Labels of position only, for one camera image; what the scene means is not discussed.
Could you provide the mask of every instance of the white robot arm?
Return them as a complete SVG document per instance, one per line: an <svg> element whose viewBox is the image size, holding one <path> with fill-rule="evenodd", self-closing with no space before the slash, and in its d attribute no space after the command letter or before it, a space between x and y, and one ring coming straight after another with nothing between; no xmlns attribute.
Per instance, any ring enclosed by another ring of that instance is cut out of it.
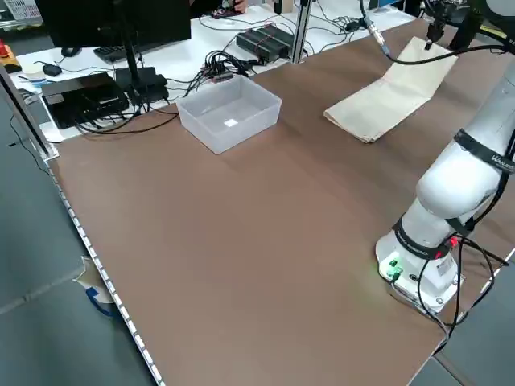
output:
<svg viewBox="0 0 515 386"><path fill-rule="evenodd" d="M471 2L509 39L515 37L515 2ZM408 211L377 242L380 275L394 280L414 302L422 299L434 313L452 298L462 279L448 248L456 243L450 236L456 228L465 229L488 206L501 177L515 171L513 154L509 155L515 149L514 130L515 61L470 124L422 176ZM475 149L468 149L465 142L472 142ZM483 154L473 155L474 150Z"/></svg>

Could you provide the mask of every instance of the blue tape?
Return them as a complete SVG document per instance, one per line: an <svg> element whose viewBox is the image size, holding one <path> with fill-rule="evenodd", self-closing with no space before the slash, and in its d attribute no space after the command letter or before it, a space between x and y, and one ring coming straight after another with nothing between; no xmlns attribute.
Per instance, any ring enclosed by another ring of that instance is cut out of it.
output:
<svg viewBox="0 0 515 386"><path fill-rule="evenodd" d="M116 312L111 312L109 310L106 310L105 308L102 308L98 300L95 299L95 297L98 295L97 290L94 287L89 287L86 290L86 296L88 296L89 301L91 304L95 306L95 308L100 312L101 314L107 316L108 318L121 318L122 316Z"/></svg>

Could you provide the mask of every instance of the monitor stand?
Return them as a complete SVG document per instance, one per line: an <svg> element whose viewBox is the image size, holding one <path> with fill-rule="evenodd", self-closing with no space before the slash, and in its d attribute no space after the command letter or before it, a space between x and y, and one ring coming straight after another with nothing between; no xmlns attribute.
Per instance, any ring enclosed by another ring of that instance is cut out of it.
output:
<svg viewBox="0 0 515 386"><path fill-rule="evenodd" d="M133 81L130 68L120 68L115 72L116 83L127 92L134 107L145 103L168 99L167 80L155 73L155 68L137 69L138 80Z"/></svg>
<svg viewBox="0 0 515 386"><path fill-rule="evenodd" d="M115 76L117 84L127 92L134 108L139 110L143 104L168 98L167 80L162 75L156 75L153 67L138 68L123 3L124 0L113 0L129 67L115 71Z"/></svg>

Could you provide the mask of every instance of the paper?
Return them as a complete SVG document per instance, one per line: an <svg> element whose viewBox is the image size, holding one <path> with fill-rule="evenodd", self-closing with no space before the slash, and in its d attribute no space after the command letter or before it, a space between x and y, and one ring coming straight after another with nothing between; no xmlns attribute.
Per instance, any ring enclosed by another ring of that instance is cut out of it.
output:
<svg viewBox="0 0 515 386"><path fill-rule="evenodd" d="M415 61L448 53L413 37L400 60ZM428 64L393 64L386 74L366 88L325 110L323 115L363 142L374 142L429 101L458 58L452 56Z"/></svg>
<svg viewBox="0 0 515 386"><path fill-rule="evenodd" d="M111 298L109 291L105 288L104 282L98 274L97 267L93 263L93 260L83 256L82 264L84 265L84 271L77 279L74 279L74 281L80 283L86 290L93 287L98 292L95 299L100 303L112 303L113 298Z"/></svg>

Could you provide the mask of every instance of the keyboard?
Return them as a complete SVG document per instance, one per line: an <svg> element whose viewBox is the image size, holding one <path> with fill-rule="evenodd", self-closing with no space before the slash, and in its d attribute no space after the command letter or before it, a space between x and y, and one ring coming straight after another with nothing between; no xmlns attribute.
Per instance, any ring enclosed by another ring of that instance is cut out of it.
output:
<svg viewBox="0 0 515 386"><path fill-rule="evenodd" d="M163 43L152 43L152 44L142 44L139 46L139 50L135 47L134 51L137 53L145 52L152 50L157 47L163 46ZM105 62L111 64L114 62L118 62L119 60L124 60L126 58L126 49L122 46L114 46L114 47L99 47L93 50L96 56Z"/></svg>

